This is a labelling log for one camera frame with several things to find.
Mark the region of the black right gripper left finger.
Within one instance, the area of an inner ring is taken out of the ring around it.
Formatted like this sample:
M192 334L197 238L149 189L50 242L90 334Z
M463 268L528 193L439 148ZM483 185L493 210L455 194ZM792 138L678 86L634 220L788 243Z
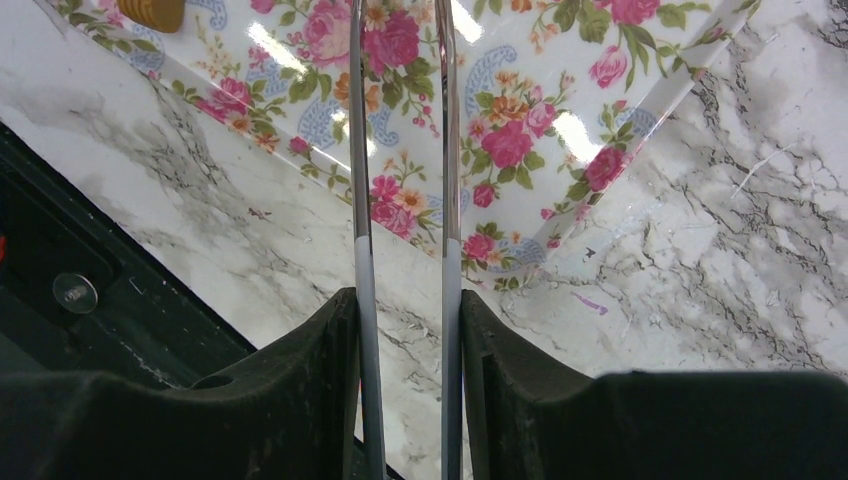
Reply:
M5 479L347 479L359 388L356 292L188 389L105 371L1 379Z

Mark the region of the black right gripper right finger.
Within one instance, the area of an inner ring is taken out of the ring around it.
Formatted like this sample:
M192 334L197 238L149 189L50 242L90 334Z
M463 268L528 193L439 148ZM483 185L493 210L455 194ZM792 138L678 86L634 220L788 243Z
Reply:
M847 384L814 371L589 377L473 291L460 318L478 479L843 479Z

